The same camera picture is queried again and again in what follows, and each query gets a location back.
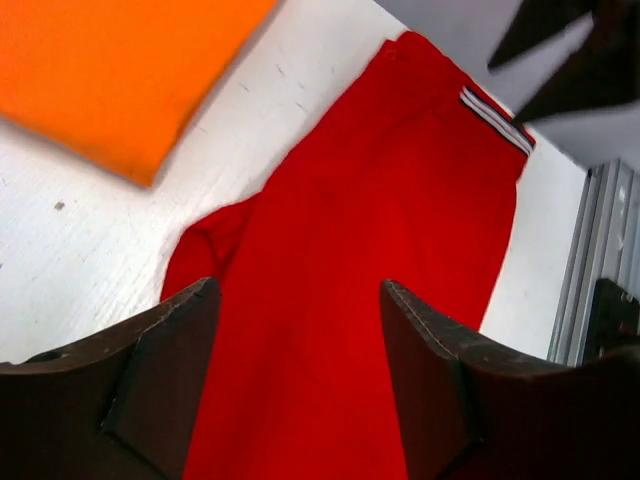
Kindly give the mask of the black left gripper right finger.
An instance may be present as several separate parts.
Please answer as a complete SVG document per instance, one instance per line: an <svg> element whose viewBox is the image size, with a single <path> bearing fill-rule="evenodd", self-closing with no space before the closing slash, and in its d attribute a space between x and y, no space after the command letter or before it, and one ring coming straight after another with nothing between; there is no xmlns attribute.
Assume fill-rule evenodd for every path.
<svg viewBox="0 0 640 480"><path fill-rule="evenodd" d="M639 349L568 367L502 345L398 282L380 290L412 479L635 479Z"/></svg>

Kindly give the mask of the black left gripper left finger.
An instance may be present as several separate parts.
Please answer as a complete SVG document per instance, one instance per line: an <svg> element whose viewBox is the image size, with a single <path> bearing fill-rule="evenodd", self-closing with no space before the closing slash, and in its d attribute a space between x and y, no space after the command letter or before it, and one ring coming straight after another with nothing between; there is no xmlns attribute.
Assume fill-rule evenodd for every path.
<svg viewBox="0 0 640 480"><path fill-rule="evenodd" d="M218 325L201 279L84 339L1 366L5 479L178 479Z"/></svg>

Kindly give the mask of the red trousers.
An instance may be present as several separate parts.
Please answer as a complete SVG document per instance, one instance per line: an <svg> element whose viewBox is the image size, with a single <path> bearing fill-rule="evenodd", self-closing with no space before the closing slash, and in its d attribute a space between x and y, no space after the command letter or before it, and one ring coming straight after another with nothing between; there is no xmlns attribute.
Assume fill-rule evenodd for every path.
<svg viewBox="0 0 640 480"><path fill-rule="evenodd" d="M534 139L407 31L250 198L187 228L162 294L217 279L188 479L403 479L380 320L396 280L478 329Z"/></svg>

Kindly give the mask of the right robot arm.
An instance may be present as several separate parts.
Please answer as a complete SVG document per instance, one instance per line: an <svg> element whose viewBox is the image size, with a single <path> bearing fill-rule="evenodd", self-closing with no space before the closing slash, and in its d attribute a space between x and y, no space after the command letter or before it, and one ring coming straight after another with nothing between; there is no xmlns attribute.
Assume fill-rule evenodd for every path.
<svg viewBox="0 0 640 480"><path fill-rule="evenodd" d="M522 124L639 99L637 1L523 1L487 63L495 70L589 14L586 39L515 115Z"/></svg>

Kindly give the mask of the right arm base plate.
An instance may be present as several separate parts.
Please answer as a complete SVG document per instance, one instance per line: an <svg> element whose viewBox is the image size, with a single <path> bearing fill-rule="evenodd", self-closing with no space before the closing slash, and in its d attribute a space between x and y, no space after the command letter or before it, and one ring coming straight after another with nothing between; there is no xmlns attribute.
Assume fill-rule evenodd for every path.
<svg viewBox="0 0 640 480"><path fill-rule="evenodd" d="M591 361L625 346L639 345L639 300L614 281L596 281L584 348Z"/></svg>

